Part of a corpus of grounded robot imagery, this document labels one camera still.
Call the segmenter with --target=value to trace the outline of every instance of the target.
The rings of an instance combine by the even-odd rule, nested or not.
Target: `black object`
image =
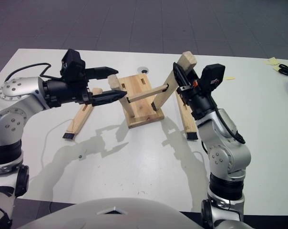
[[[183,68],[177,63],[173,64],[173,72],[179,85],[177,92],[182,101],[191,107],[193,111],[192,116],[195,120],[201,119],[215,111],[217,117],[230,135],[239,143],[246,143],[242,135],[238,132],[234,134],[227,126],[218,111],[217,104],[211,96],[211,92],[221,84],[224,78],[225,66],[221,64],[208,65],[202,71],[201,78],[198,78],[193,69],[186,75]]]
[[[284,65],[284,64],[280,64],[279,65],[279,70],[278,72],[283,74],[283,75],[288,75],[288,66],[287,65]]]
[[[3,213],[3,216],[0,219],[0,229],[10,229],[12,220],[3,209],[0,208],[0,212]]]
[[[213,228],[212,210],[208,199],[201,202],[201,225],[205,229]]]
[[[202,146],[203,150],[205,151],[205,153],[207,154],[207,150],[206,150],[206,147],[205,147],[205,144],[203,143],[203,141],[201,141],[201,146]]]
[[[79,52],[69,49],[62,59],[61,78],[52,78],[43,82],[44,99],[49,107],[58,107],[63,103],[76,102],[94,106],[112,103],[126,95],[124,91],[107,91],[93,95],[88,89],[90,79],[106,79],[118,71],[108,67],[86,69],[86,63]]]
[[[21,155],[21,140],[7,146],[0,146],[0,165],[16,160]]]
[[[28,66],[25,66],[25,67],[22,67],[22,68],[19,68],[15,71],[13,71],[11,74],[9,74],[6,79],[4,80],[4,82],[8,81],[14,74],[16,74],[17,72],[20,72],[24,69],[27,69],[27,68],[31,68],[31,67],[35,67],[35,66],[40,66],[40,65],[47,65],[47,67],[44,69],[44,71],[42,72],[42,74],[51,67],[51,65],[49,63],[35,63],[35,64],[31,64],[31,65],[28,65]]]
[[[9,186],[0,186],[0,192],[3,193],[4,195],[11,197],[12,194],[14,193],[15,189],[13,187]]]
[[[224,199],[238,200],[243,196],[244,181],[227,181],[210,175],[211,191]]]
[[[17,175],[15,196],[23,196],[29,187],[29,167],[21,165]]]
[[[187,140],[198,140],[197,132],[187,132],[186,138]]]
[[[74,137],[75,137],[75,134],[73,133],[64,133],[64,135],[62,136],[62,138],[70,139],[70,140],[73,140]]]
[[[112,211],[109,211],[109,212],[104,213],[104,215],[107,215],[107,214],[121,215],[122,213],[121,213],[121,212],[118,212],[117,210],[112,210]]]

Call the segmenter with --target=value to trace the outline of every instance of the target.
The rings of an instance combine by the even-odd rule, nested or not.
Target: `white table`
[[[13,70],[49,62],[48,75],[59,76],[65,50],[19,49],[0,72],[0,85]],[[109,66],[118,77],[146,66],[152,87],[171,71],[175,54],[81,51],[86,66]],[[245,214],[288,215],[288,77],[263,64],[263,59],[196,56],[195,70],[213,63],[226,66],[213,92],[244,136],[252,154],[247,168]],[[37,76],[43,67],[17,76]],[[89,87],[109,90],[107,80]],[[79,105],[40,112],[24,129],[24,164],[30,167],[29,191],[23,198],[80,203],[110,197],[156,200],[179,211],[200,211],[206,198],[208,158],[200,140],[187,142],[175,96],[164,104],[161,122],[128,130],[119,102],[96,107],[75,142],[62,139]]]

